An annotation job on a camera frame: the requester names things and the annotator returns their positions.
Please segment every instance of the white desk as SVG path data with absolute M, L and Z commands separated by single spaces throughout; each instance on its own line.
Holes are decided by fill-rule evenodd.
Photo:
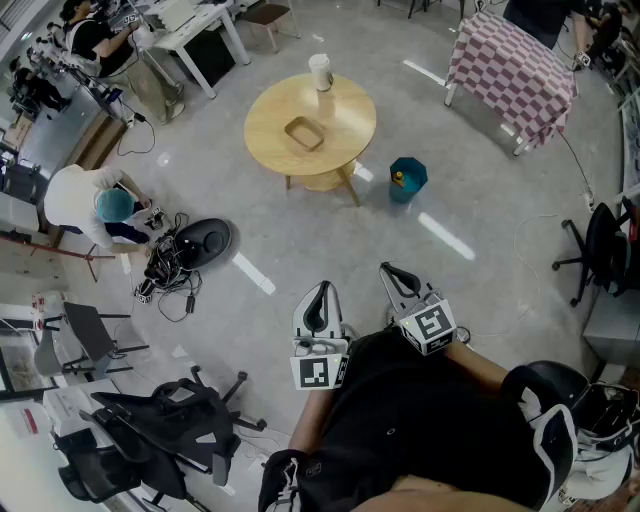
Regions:
M 240 62 L 238 62 L 237 58 L 236 62 L 238 64 L 249 64 L 251 59 L 249 55 L 247 55 L 247 50 L 245 50 L 242 41 L 240 40 L 240 36 L 236 31 L 231 18 L 229 17 L 229 13 L 227 12 L 227 8 L 225 4 L 220 5 L 199 5 L 195 8 L 196 15 L 189 21 L 187 21 L 182 27 L 180 27 L 175 32 L 169 32 L 162 36 L 159 40 L 154 43 L 154 48 L 162 48 L 163 50 L 173 50 L 175 51 L 183 62 L 186 64 L 189 71 L 196 78 L 198 83 L 204 89 L 205 94 L 213 99 L 216 97 L 216 93 L 207 82 L 207 79 L 198 69 L 196 63 L 193 62 L 187 51 L 185 50 L 185 45 L 191 41 L 195 36 L 197 36 L 200 32 L 209 28 L 210 30 L 217 28 L 220 26 L 220 20 L 224 24 L 227 29 L 227 33 L 231 38 L 231 42 L 235 47 L 236 53 L 240 58 Z
M 622 75 L 624 75 L 625 71 L 627 71 L 627 69 L 629 69 L 629 66 L 631 66 L 633 68 L 633 70 L 636 73 L 638 73 L 638 75 L 640 75 L 640 70 L 638 69 L 638 55 L 636 54 L 634 49 L 631 48 L 625 41 L 621 42 L 620 48 L 622 48 L 622 50 L 626 54 L 627 59 L 625 60 L 624 66 L 622 66 L 622 69 L 620 70 L 620 72 L 613 79 L 614 83 L 617 82 L 618 80 L 620 80 L 620 77 L 622 77 Z

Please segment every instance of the wire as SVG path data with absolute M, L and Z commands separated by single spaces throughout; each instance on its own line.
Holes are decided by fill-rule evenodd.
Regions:
M 558 46 L 559 50 L 560 50 L 562 53 L 564 53 L 564 55 L 565 55 L 565 56 L 569 57 L 569 58 L 573 61 L 573 57 L 572 57 L 571 55 L 569 55 L 567 52 L 565 52 L 565 51 L 562 49 L 562 46 L 560 46 L 560 41 L 556 41 L 556 45 Z
M 595 193 L 594 193 L 593 189 L 591 188 L 591 185 L 589 185 L 589 180 L 587 180 L 587 177 L 584 174 L 584 169 L 582 168 L 582 165 L 580 165 L 580 160 L 578 160 L 578 156 L 576 155 L 576 152 L 573 150 L 573 148 L 571 147 L 571 144 L 569 144 L 569 141 L 565 138 L 564 134 L 562 132 L 558 132 L 558 133 L 560 133 L 560 137 L 562 137 L 562 140 L 564 140 L 567 143 L 567 146 L 569 147 L 569 150 L 571 151 L 571 154 L 573 155 L 573 158 L 575 159 L 576 163 L 578 164 L 578 167 L 580 168 L 580 173 L 582 174 L 582 179 L 584 180 L 584 184 L 587 187 L 587 189 L 585 190 L 585 193 L 589 194 L 591 202 L 593 202 Z
M 180 318 L 171 318 L 164 311 L 162 311 L 162 307 L 161 307 L 162 301 L 163 301 L 163 299 L 165 299 L 168 295 L 171 295 L 172 293 L 178 293 L 179 295 L 182 295 L 183 297 L 195 297 L 198 294 L 198 292 L 200 291 L 200 288 L 202 287 L 202 276 L 200 276 L 200 272 L 198 272 L 197 270 L 194 270 L 193 274 L 198 277 L 198 281 L 197 281 L 197 284 L 195 286 L 193 285 L 193 281 L 191 281 L 191 275 L 186 275 L 182 281 L 180 281 L 179 283 L 175 283 L 175 284 L 171 285 L 170 288 L 164 290 L 162 292 L 162 295 L 158 299 L 158 311 L 160 311 L 160 313 L 162 314 L 163 317 L 165 317 L 170 322 L 173 322 L 174 324 L 177 324 L 178 322 L 182 322 L 185 318 L 187 318 L 190 315 L 190 313 L 188 311 L 186 311 L 185 314 L 183 316 L 181 316 Z M 189 290 L 189 295 L 183 295 L 183 294 L 179 293 L 179 292 L 184 291 L 184 290 Z
M 153 142 L 151 143 L 151 147 L 145 151 L 135 151 L 132 149 L 132 150 L 126 151 L 125 153 L 120 153 L 120 144 L 122 144 L 122 137 L 120 137 L 120 140 L 118 141 L 118 147 L 116 148 L 116 152 L 118 153 L 118 156 L 127 156 L 127 155 L 130 155 L 131 153 L 135 153 L 136 155 L 146 155 L 147 153 L 151 153 L 151 151 L 153 151 L 153 148 L 156 146 L 156 131 L 153 129 L 153 125 L 149 121 L 145 119 L 144 122 L 151 127 L 151 136 L 153 137 Z
M 469 330 L 469 332 L 474 335 L 474 336 L 479 336 L 481 338 L 490 338 L 490 337 L 494 337 L 494 336 L 506 336 L 507 334 L 509 334 L 511 331 L 513 331 L 516 326 L 520 323 L 520 321 L 527 315 L 527 313 L 529 313 L 529 311 L 531 311 L 532 305 L 536 300 L 538 300 L 538 297 L 540 296 L 540 278 L 538 277 L 538 272 L 536 272 L 536 269 L 533 268 L 531 265 L 529 265 L 524 258 L 522 257 L 522 255 L 518 252 L 518 248 L 516 246 L 516 237 L 518 236 L 518 231 L 520 230 L 520 227 L 523 224 L 526 224 L 529 221 L 532 221 L 534 219 L 541 219 L 541 218 L 551 218 L 551 217 L 557 217 L 557 214 L 544 214 L 544 215 L 536 215 L 535 217 L 531 217 L 529 219 L 523 220 L 520 224 L 518 224 L 518 227 L 516 228 L 515 232 L 513 233 L 513 252 L 516 254 L 516 256 L 518 257 L 518 259 L 524 263 L 527 267 L 529 267 L 531 269 L 531 271 L 533 272 L 533 275 L 536 277 L 536 286 L 538 288 L 538 291 L 536 293 L 535 298 L 531 301 L 531 303 L 527 306 L 527 309 L 524 310 L 524 312 L 518 317 L 518 319 L 516 320 L 516 322 L 506 331 L 502 331 L 502 332 L 497 332 L 495 334 L 478 334 L 477 332 L 473 332 L 471 330 Z

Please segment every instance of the gray floor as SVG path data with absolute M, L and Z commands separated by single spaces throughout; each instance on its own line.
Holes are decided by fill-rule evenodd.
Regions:
M 576 253 L 560 221 L 572 218 L 584 231 L 589 219 L 582 178 L 563 140 L 554 138 L 516 158 L 516 141 L 500 129 L 492 111 L 462 91 L 445 107 L 445 89 L 403 64 L 410 60 L 445 77 L 456 11 L 437 4 L 407 21 L 402 12 L 376 8 L 371 0 L 294 5 L 301 40 L 281 36 L 281 51 L 273 55 L 266 37 L 252 47 L 248 28 L 240 24 L 252 63 L 234 68 L 216 87 L 213 101 L 188 85 L 185 113 L 155 128 L 156 146 L 149 154 L 114 154 L 109 160 L 169 211 L 185 211 L 193 219 L 222 217 L 236 230 L 225 261 L 203 272 L 195 314 L 172 324 L 158 312 L 157 297 L 150 306 L 135 305 L 135 330 L 155 349 L 154 357 L 140 363 L 140 373 L 152 382 L 165 380 L 168 374 L 154 361 L 170 360 L 178 346 L 221 388 L 246 370 L 250 382 L 241 396 L 243 411 L 291 432 L 305 400 L 293 389 L 289 366 L 295 306 L 328 279 L 337 286 L 345 321 L 362 334 L 378 330 L 386 308 L 378 266 L 386 260 L 429 273 L 450 300 L 456 321 L 478 334 L 475 348 L 492 360 L 512 368 L 552 359 L 591 371 L 593 356 L 580 339 L 591 291 L 570 308 L 578 268 L 551 271 L 556 257 Z M 561 44 L 574 52 L 570 34 L 562 34 Z M 353 178 L 361 208 L 343 189 L 286 192 L 283 177 L 262 168 L 244 145 L 244 119 L 258 95 L 304 73 L 314 53 L 327 53 L 334 72 L 363 86 L 377 108 L 376 134 L 359 158 L 373 179 Z M 580 97 L 565 135 L 595 183 L 596 200 L 608 200 L 620 183 L 617 98 L 595 72 L 577 79 Z M 126 134 L 122 151 L 146 149 L 149 143 L 148 127 L 139 126 Z M 392 206 L 387 197 L 388 167 L 400 156 L 418 158 L 429 172 L 425 190 L 406 208 Z M 423 212 L 468 246 L 473 259 L 425 229 L 418 222 Z M 527 219 L 532 220 L 520 226 L 515 242 L 535 270 L 514 252 L 514 233 Z M 90 242 L 66 235 L 63 246 L 87 249 Z M 238 251 L 273 283 L 271 295 L 231 261 Z M 132 259 L 138 284 L 144 261 Z M 65 266 L 82 301 L 114 312 L 131 308 L 129 279 L 118 261 L 100 266 L 97 285 L 82 262 L 65 261 Z M 170 298 L 164 305 L 179 316 L 183 301 Z M 131 384 L 134 376 L 122 378 Z M 264 448 L 273 451 L 275 445 Z M 248 465 L 251 451 L 236 459 L 234 465 Z M 233 497 L 203 479 L 194 494 L 215 510 L 251 510 L 258 482 L 247 475 L 236 472 Z

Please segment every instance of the person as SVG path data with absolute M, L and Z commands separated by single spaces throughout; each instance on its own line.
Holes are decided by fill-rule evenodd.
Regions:
M 13 73 L 15 85 L 20 89 L 27 87 L 27 93 L 33 97 L 35 101 L 45 106 L 61 112 L 71 104 L 71 100 L 63 98 L 58 89 L 51 85 L 44 78 L 40 78 L 34 71 L 29 68 L 20 66 L 20 58 L 16 57 L 9 63 L 9 70 Z
M 67 22 L 69 50 L 91 61 L 99 57 L 99 77 L 133 91 L 161 124 L 182 113 L 184 104 L 178 103 L 178 90 L 160 80 L 128 42 L 140 22 L 114 34 L 107 23 L 87 19 L 90 12 L 89 0 L 65 1 L 60 17 Z
M 55 24 L 53 21 L 47 23 L 48 39 L 59 51 L 67 49 L 64 31 L 60 25 Z
M 578 53 L 587 47 L 584 0 L 509 0 L 504 18 L 553 50 L 565 19 L 573 20 Z
M 597 29 L 593 36 L 593 43 L 587 50 L 587 55 L 591 62 L 600 57 L 618 39 L 622 29 L 622 17 L 628 17 L 631 12 L 629 5 L 624 2 L 620 2 L 617 5 L 610 3 L 605 7 L 602 19 L 592 19 Z
M 49 40 L 41 37 L 36 39 L 36 44 L 38 45 L 38 51 L 43 57 L 40 64 L 46 66 L 50 72 L 54 72 L 53 66 L 60 62 L 60 53 L 58 49 L 51 44 Z
M 149 235 L 125 221 L 150 206 L 151 200 L 124 171 L 109 167 L 85 171 L 75 164 L 51 178 L 44 197 L 44 213 L 51 224 L 84 233 L 115 254 L 147 252 Z M 114 236 L 134 244 L 115 243 Z
M 342 387 L 311 391 L 288 449 L 266 463 L 259 512 L 541 505 L 548 473 L 532 424 L 507 392 L 518 369 L 508 373 L 459 341 L 424 357 L 397 327 L 353 342 L 350 354 Z M 299 508 L 288 508 L 291 493 Z
M 609 48 L 605 49 L 601 55 L 605 69 L 610 71 L 614 77 L 622 71 L 622 68 L 624 68 L 627 59 L 629 58 L 627 57 L 627 52 L 621 48 L 623 44 L 626 44 L 627 49 L 633 52 L 636 56 L 640 54 L 638 52 L 638 47 L 633 40 L 631 31 L 627 27 L 622 26 L 620 29 L 619 39 L 609 46 Z

